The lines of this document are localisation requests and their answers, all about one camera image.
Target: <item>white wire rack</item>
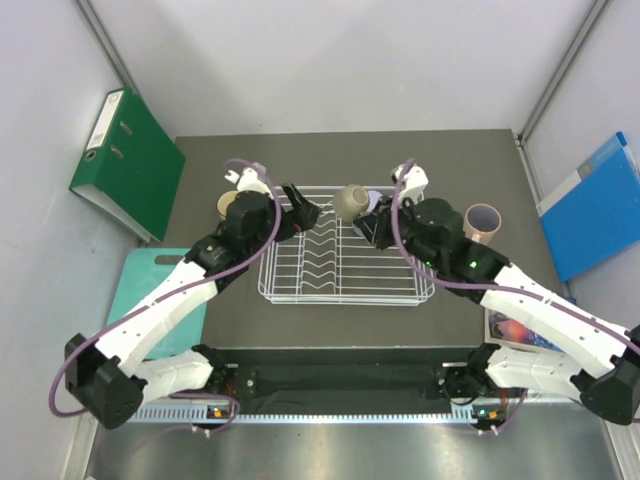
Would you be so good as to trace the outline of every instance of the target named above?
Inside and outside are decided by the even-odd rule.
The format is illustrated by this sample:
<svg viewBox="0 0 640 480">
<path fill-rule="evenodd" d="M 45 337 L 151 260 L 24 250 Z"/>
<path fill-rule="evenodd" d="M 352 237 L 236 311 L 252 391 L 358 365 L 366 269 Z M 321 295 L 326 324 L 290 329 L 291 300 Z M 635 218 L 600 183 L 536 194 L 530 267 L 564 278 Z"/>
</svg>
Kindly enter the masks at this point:
<svg viewBox="0 0 640 480">
<path fill-rule="evenodd" d="M 376 250 L 336 218 L 331 200 L 340 188 L 298 187 L 322 213 L 313 230 L 268 248 L 260 260 L 258 291 L 278 304 L 415 306 L 427 301 L 435 286 L 411 270 L 397 247 Z M 365 188 L 393 193 L 391 187 Z M 282 190 L 278 194 L 289 207 Z"/>
</svg>

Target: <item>dark tabletop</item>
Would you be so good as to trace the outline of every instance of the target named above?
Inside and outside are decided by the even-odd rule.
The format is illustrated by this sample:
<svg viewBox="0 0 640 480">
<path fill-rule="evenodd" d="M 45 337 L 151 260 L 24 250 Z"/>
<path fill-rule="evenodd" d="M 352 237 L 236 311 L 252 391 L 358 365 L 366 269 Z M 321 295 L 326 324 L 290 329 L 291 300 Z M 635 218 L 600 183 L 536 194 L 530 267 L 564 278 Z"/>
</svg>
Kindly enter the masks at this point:
<svg viewBox="0 0 640 480">
<path fill-rule="evenodd" d="M 231 189 L 223 164 L 258 161 L 276 183 L 385 185 L 414 157 L 428 196 L 464 212 L 488 203 L 503 225 L 491 246 L 560 292 L 533 197 L 509 130 L 246 135 L 178 138 L 185 169 L 163 246 L 190 247 L 211 233 L 218 197 Z M 483 310 L 438 290 L 418 307 L 273 305 L 257 290 L 258 266 L 207 307 L 203 342 L 224 347 L 477 345 Z"/>
</svg>

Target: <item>cable tray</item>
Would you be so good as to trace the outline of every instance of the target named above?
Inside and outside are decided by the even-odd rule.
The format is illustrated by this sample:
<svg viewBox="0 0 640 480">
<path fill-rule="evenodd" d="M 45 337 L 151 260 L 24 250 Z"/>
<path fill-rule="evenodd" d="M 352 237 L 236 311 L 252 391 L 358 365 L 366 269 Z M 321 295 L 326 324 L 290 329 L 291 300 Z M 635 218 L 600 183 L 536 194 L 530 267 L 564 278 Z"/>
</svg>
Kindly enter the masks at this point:
<svg viewBox="0 0 640 480">
<path fill-rule="evenodd" d="M 228 403 L 154 402 L 138 409 L 129 423 L 224 423 L 226 420 L 209 418 L 213 406 Z M 476 423 L 473 407 L 451 404 L 451 413 L 420 413 L 407 415 L 239 415 L 238 424 L 450 424 Z"/>
</svg>

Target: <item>binder label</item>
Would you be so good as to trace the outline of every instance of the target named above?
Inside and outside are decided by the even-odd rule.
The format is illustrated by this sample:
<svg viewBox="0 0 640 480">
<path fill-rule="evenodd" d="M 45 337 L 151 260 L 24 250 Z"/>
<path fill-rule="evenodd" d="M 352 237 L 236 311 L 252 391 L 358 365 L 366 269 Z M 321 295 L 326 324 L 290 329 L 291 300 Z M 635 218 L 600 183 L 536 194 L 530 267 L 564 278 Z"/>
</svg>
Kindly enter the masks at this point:
<svg viewBox="0 0 640 480">
<path fill-rule="evenodd" d="M 120 100 L 122 99 L 123 93 L 124 90 L 113 92 L 104 101 L 104 105 L 102 106 L 102 111 L 100 112 L 100 116 L 98 117 L 96 126 L 94 127 L 93 133 L 89 138 L 89 143 L 87 144 L 86 148 L 87 150 L 90 150 L 92 148 L 99 148 L 104 144 L 104 139 L 107 136 L 107 132 L 109 132 L 111 122 L 113 121 L 113 117 L 118 110 L 118 105 L 120 105 Z"/>
</svg>

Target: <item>small cup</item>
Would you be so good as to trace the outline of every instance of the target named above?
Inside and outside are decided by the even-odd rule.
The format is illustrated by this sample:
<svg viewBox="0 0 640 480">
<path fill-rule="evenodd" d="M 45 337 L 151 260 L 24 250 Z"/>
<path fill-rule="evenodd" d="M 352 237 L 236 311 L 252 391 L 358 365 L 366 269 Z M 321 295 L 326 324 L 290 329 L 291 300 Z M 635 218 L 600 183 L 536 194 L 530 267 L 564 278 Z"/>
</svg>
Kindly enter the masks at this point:
<svg viewBox="0 0 640 480">
<path fill-rule="evenodd" d="M 502 225 L 502 217 L 491 205 L 479 203 L 464 214 L 464 234 L 474 242 L 487 245 Z"/>
<path fill-rule="evenodd" d="M 333 211 L 343 222 L 353 220 L 369 208 L 369 194 L 360 185 L 347 185 L 333 196 Z"/>
<path fill-rule="evenodd" d="M 229 207 L 229 205 L 231 205 L 231 202 L 233 202 L 236 199 L 236 195 L 238 194 L 237 190 L 231 190 L 229 192 L 225 192 L 222 195 L 220 195 L 220 198 L 218 199 L 218 213 L 220 214 L 220 218 L 222 218 L 223 220 L 226 218 L 227 216 L 227 208 Z"/>
</svg>

